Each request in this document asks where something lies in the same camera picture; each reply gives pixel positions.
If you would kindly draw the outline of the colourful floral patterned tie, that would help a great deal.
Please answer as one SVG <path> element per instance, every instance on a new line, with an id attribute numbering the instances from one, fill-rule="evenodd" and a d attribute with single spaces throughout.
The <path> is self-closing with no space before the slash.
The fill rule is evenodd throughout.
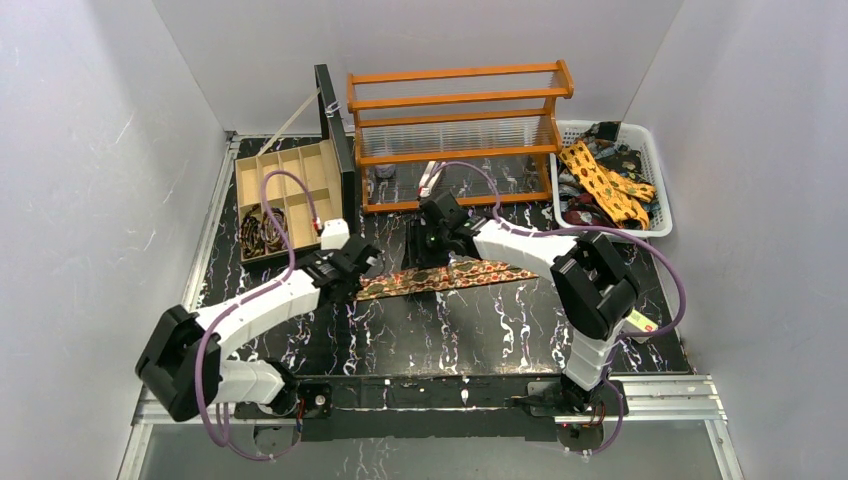
<path id="1" fill-rule="evenodd" d="M 503 262 L 476 259 L 453 261 L 443 267 L 407 269 L 374 278 L 363 278 L 362 289 L 355 299 L 376 300 L 535 278 L 536 274 Z"/>

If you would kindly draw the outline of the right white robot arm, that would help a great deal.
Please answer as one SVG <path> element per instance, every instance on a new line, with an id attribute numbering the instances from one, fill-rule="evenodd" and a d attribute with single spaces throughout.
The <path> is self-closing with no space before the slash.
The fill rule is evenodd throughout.
<path id="1" fill-rule="evenodd" d="M 599 402 L 614 347 L 640 294 L 638 281 L 604 234 L 522 229 L 473 215 L 442 192 L 420 204 L 405 235 L 405 268 L 444 267 L 460 256 L 501 262 L 551 281 L 573 330 L 560 404 L 582 413 Z"/>

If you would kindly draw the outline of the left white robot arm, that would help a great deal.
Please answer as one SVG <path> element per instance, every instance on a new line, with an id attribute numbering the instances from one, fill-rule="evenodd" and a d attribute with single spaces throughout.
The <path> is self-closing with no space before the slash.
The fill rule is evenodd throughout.
<path id="1" fill-rule="evenodd" d="M 290 415 L 304 403 L 299 380 L 278 362 L 232 354 L 272 328 L 326 305 L 347 303 L 381 256 L 342 219 L 325 223 L 319 249 L 291 270 L 224 302 L 194 312 L 176 305 L 158 320 L 135 373 L 176 422 L 211 405 L 254 403 Z"/>

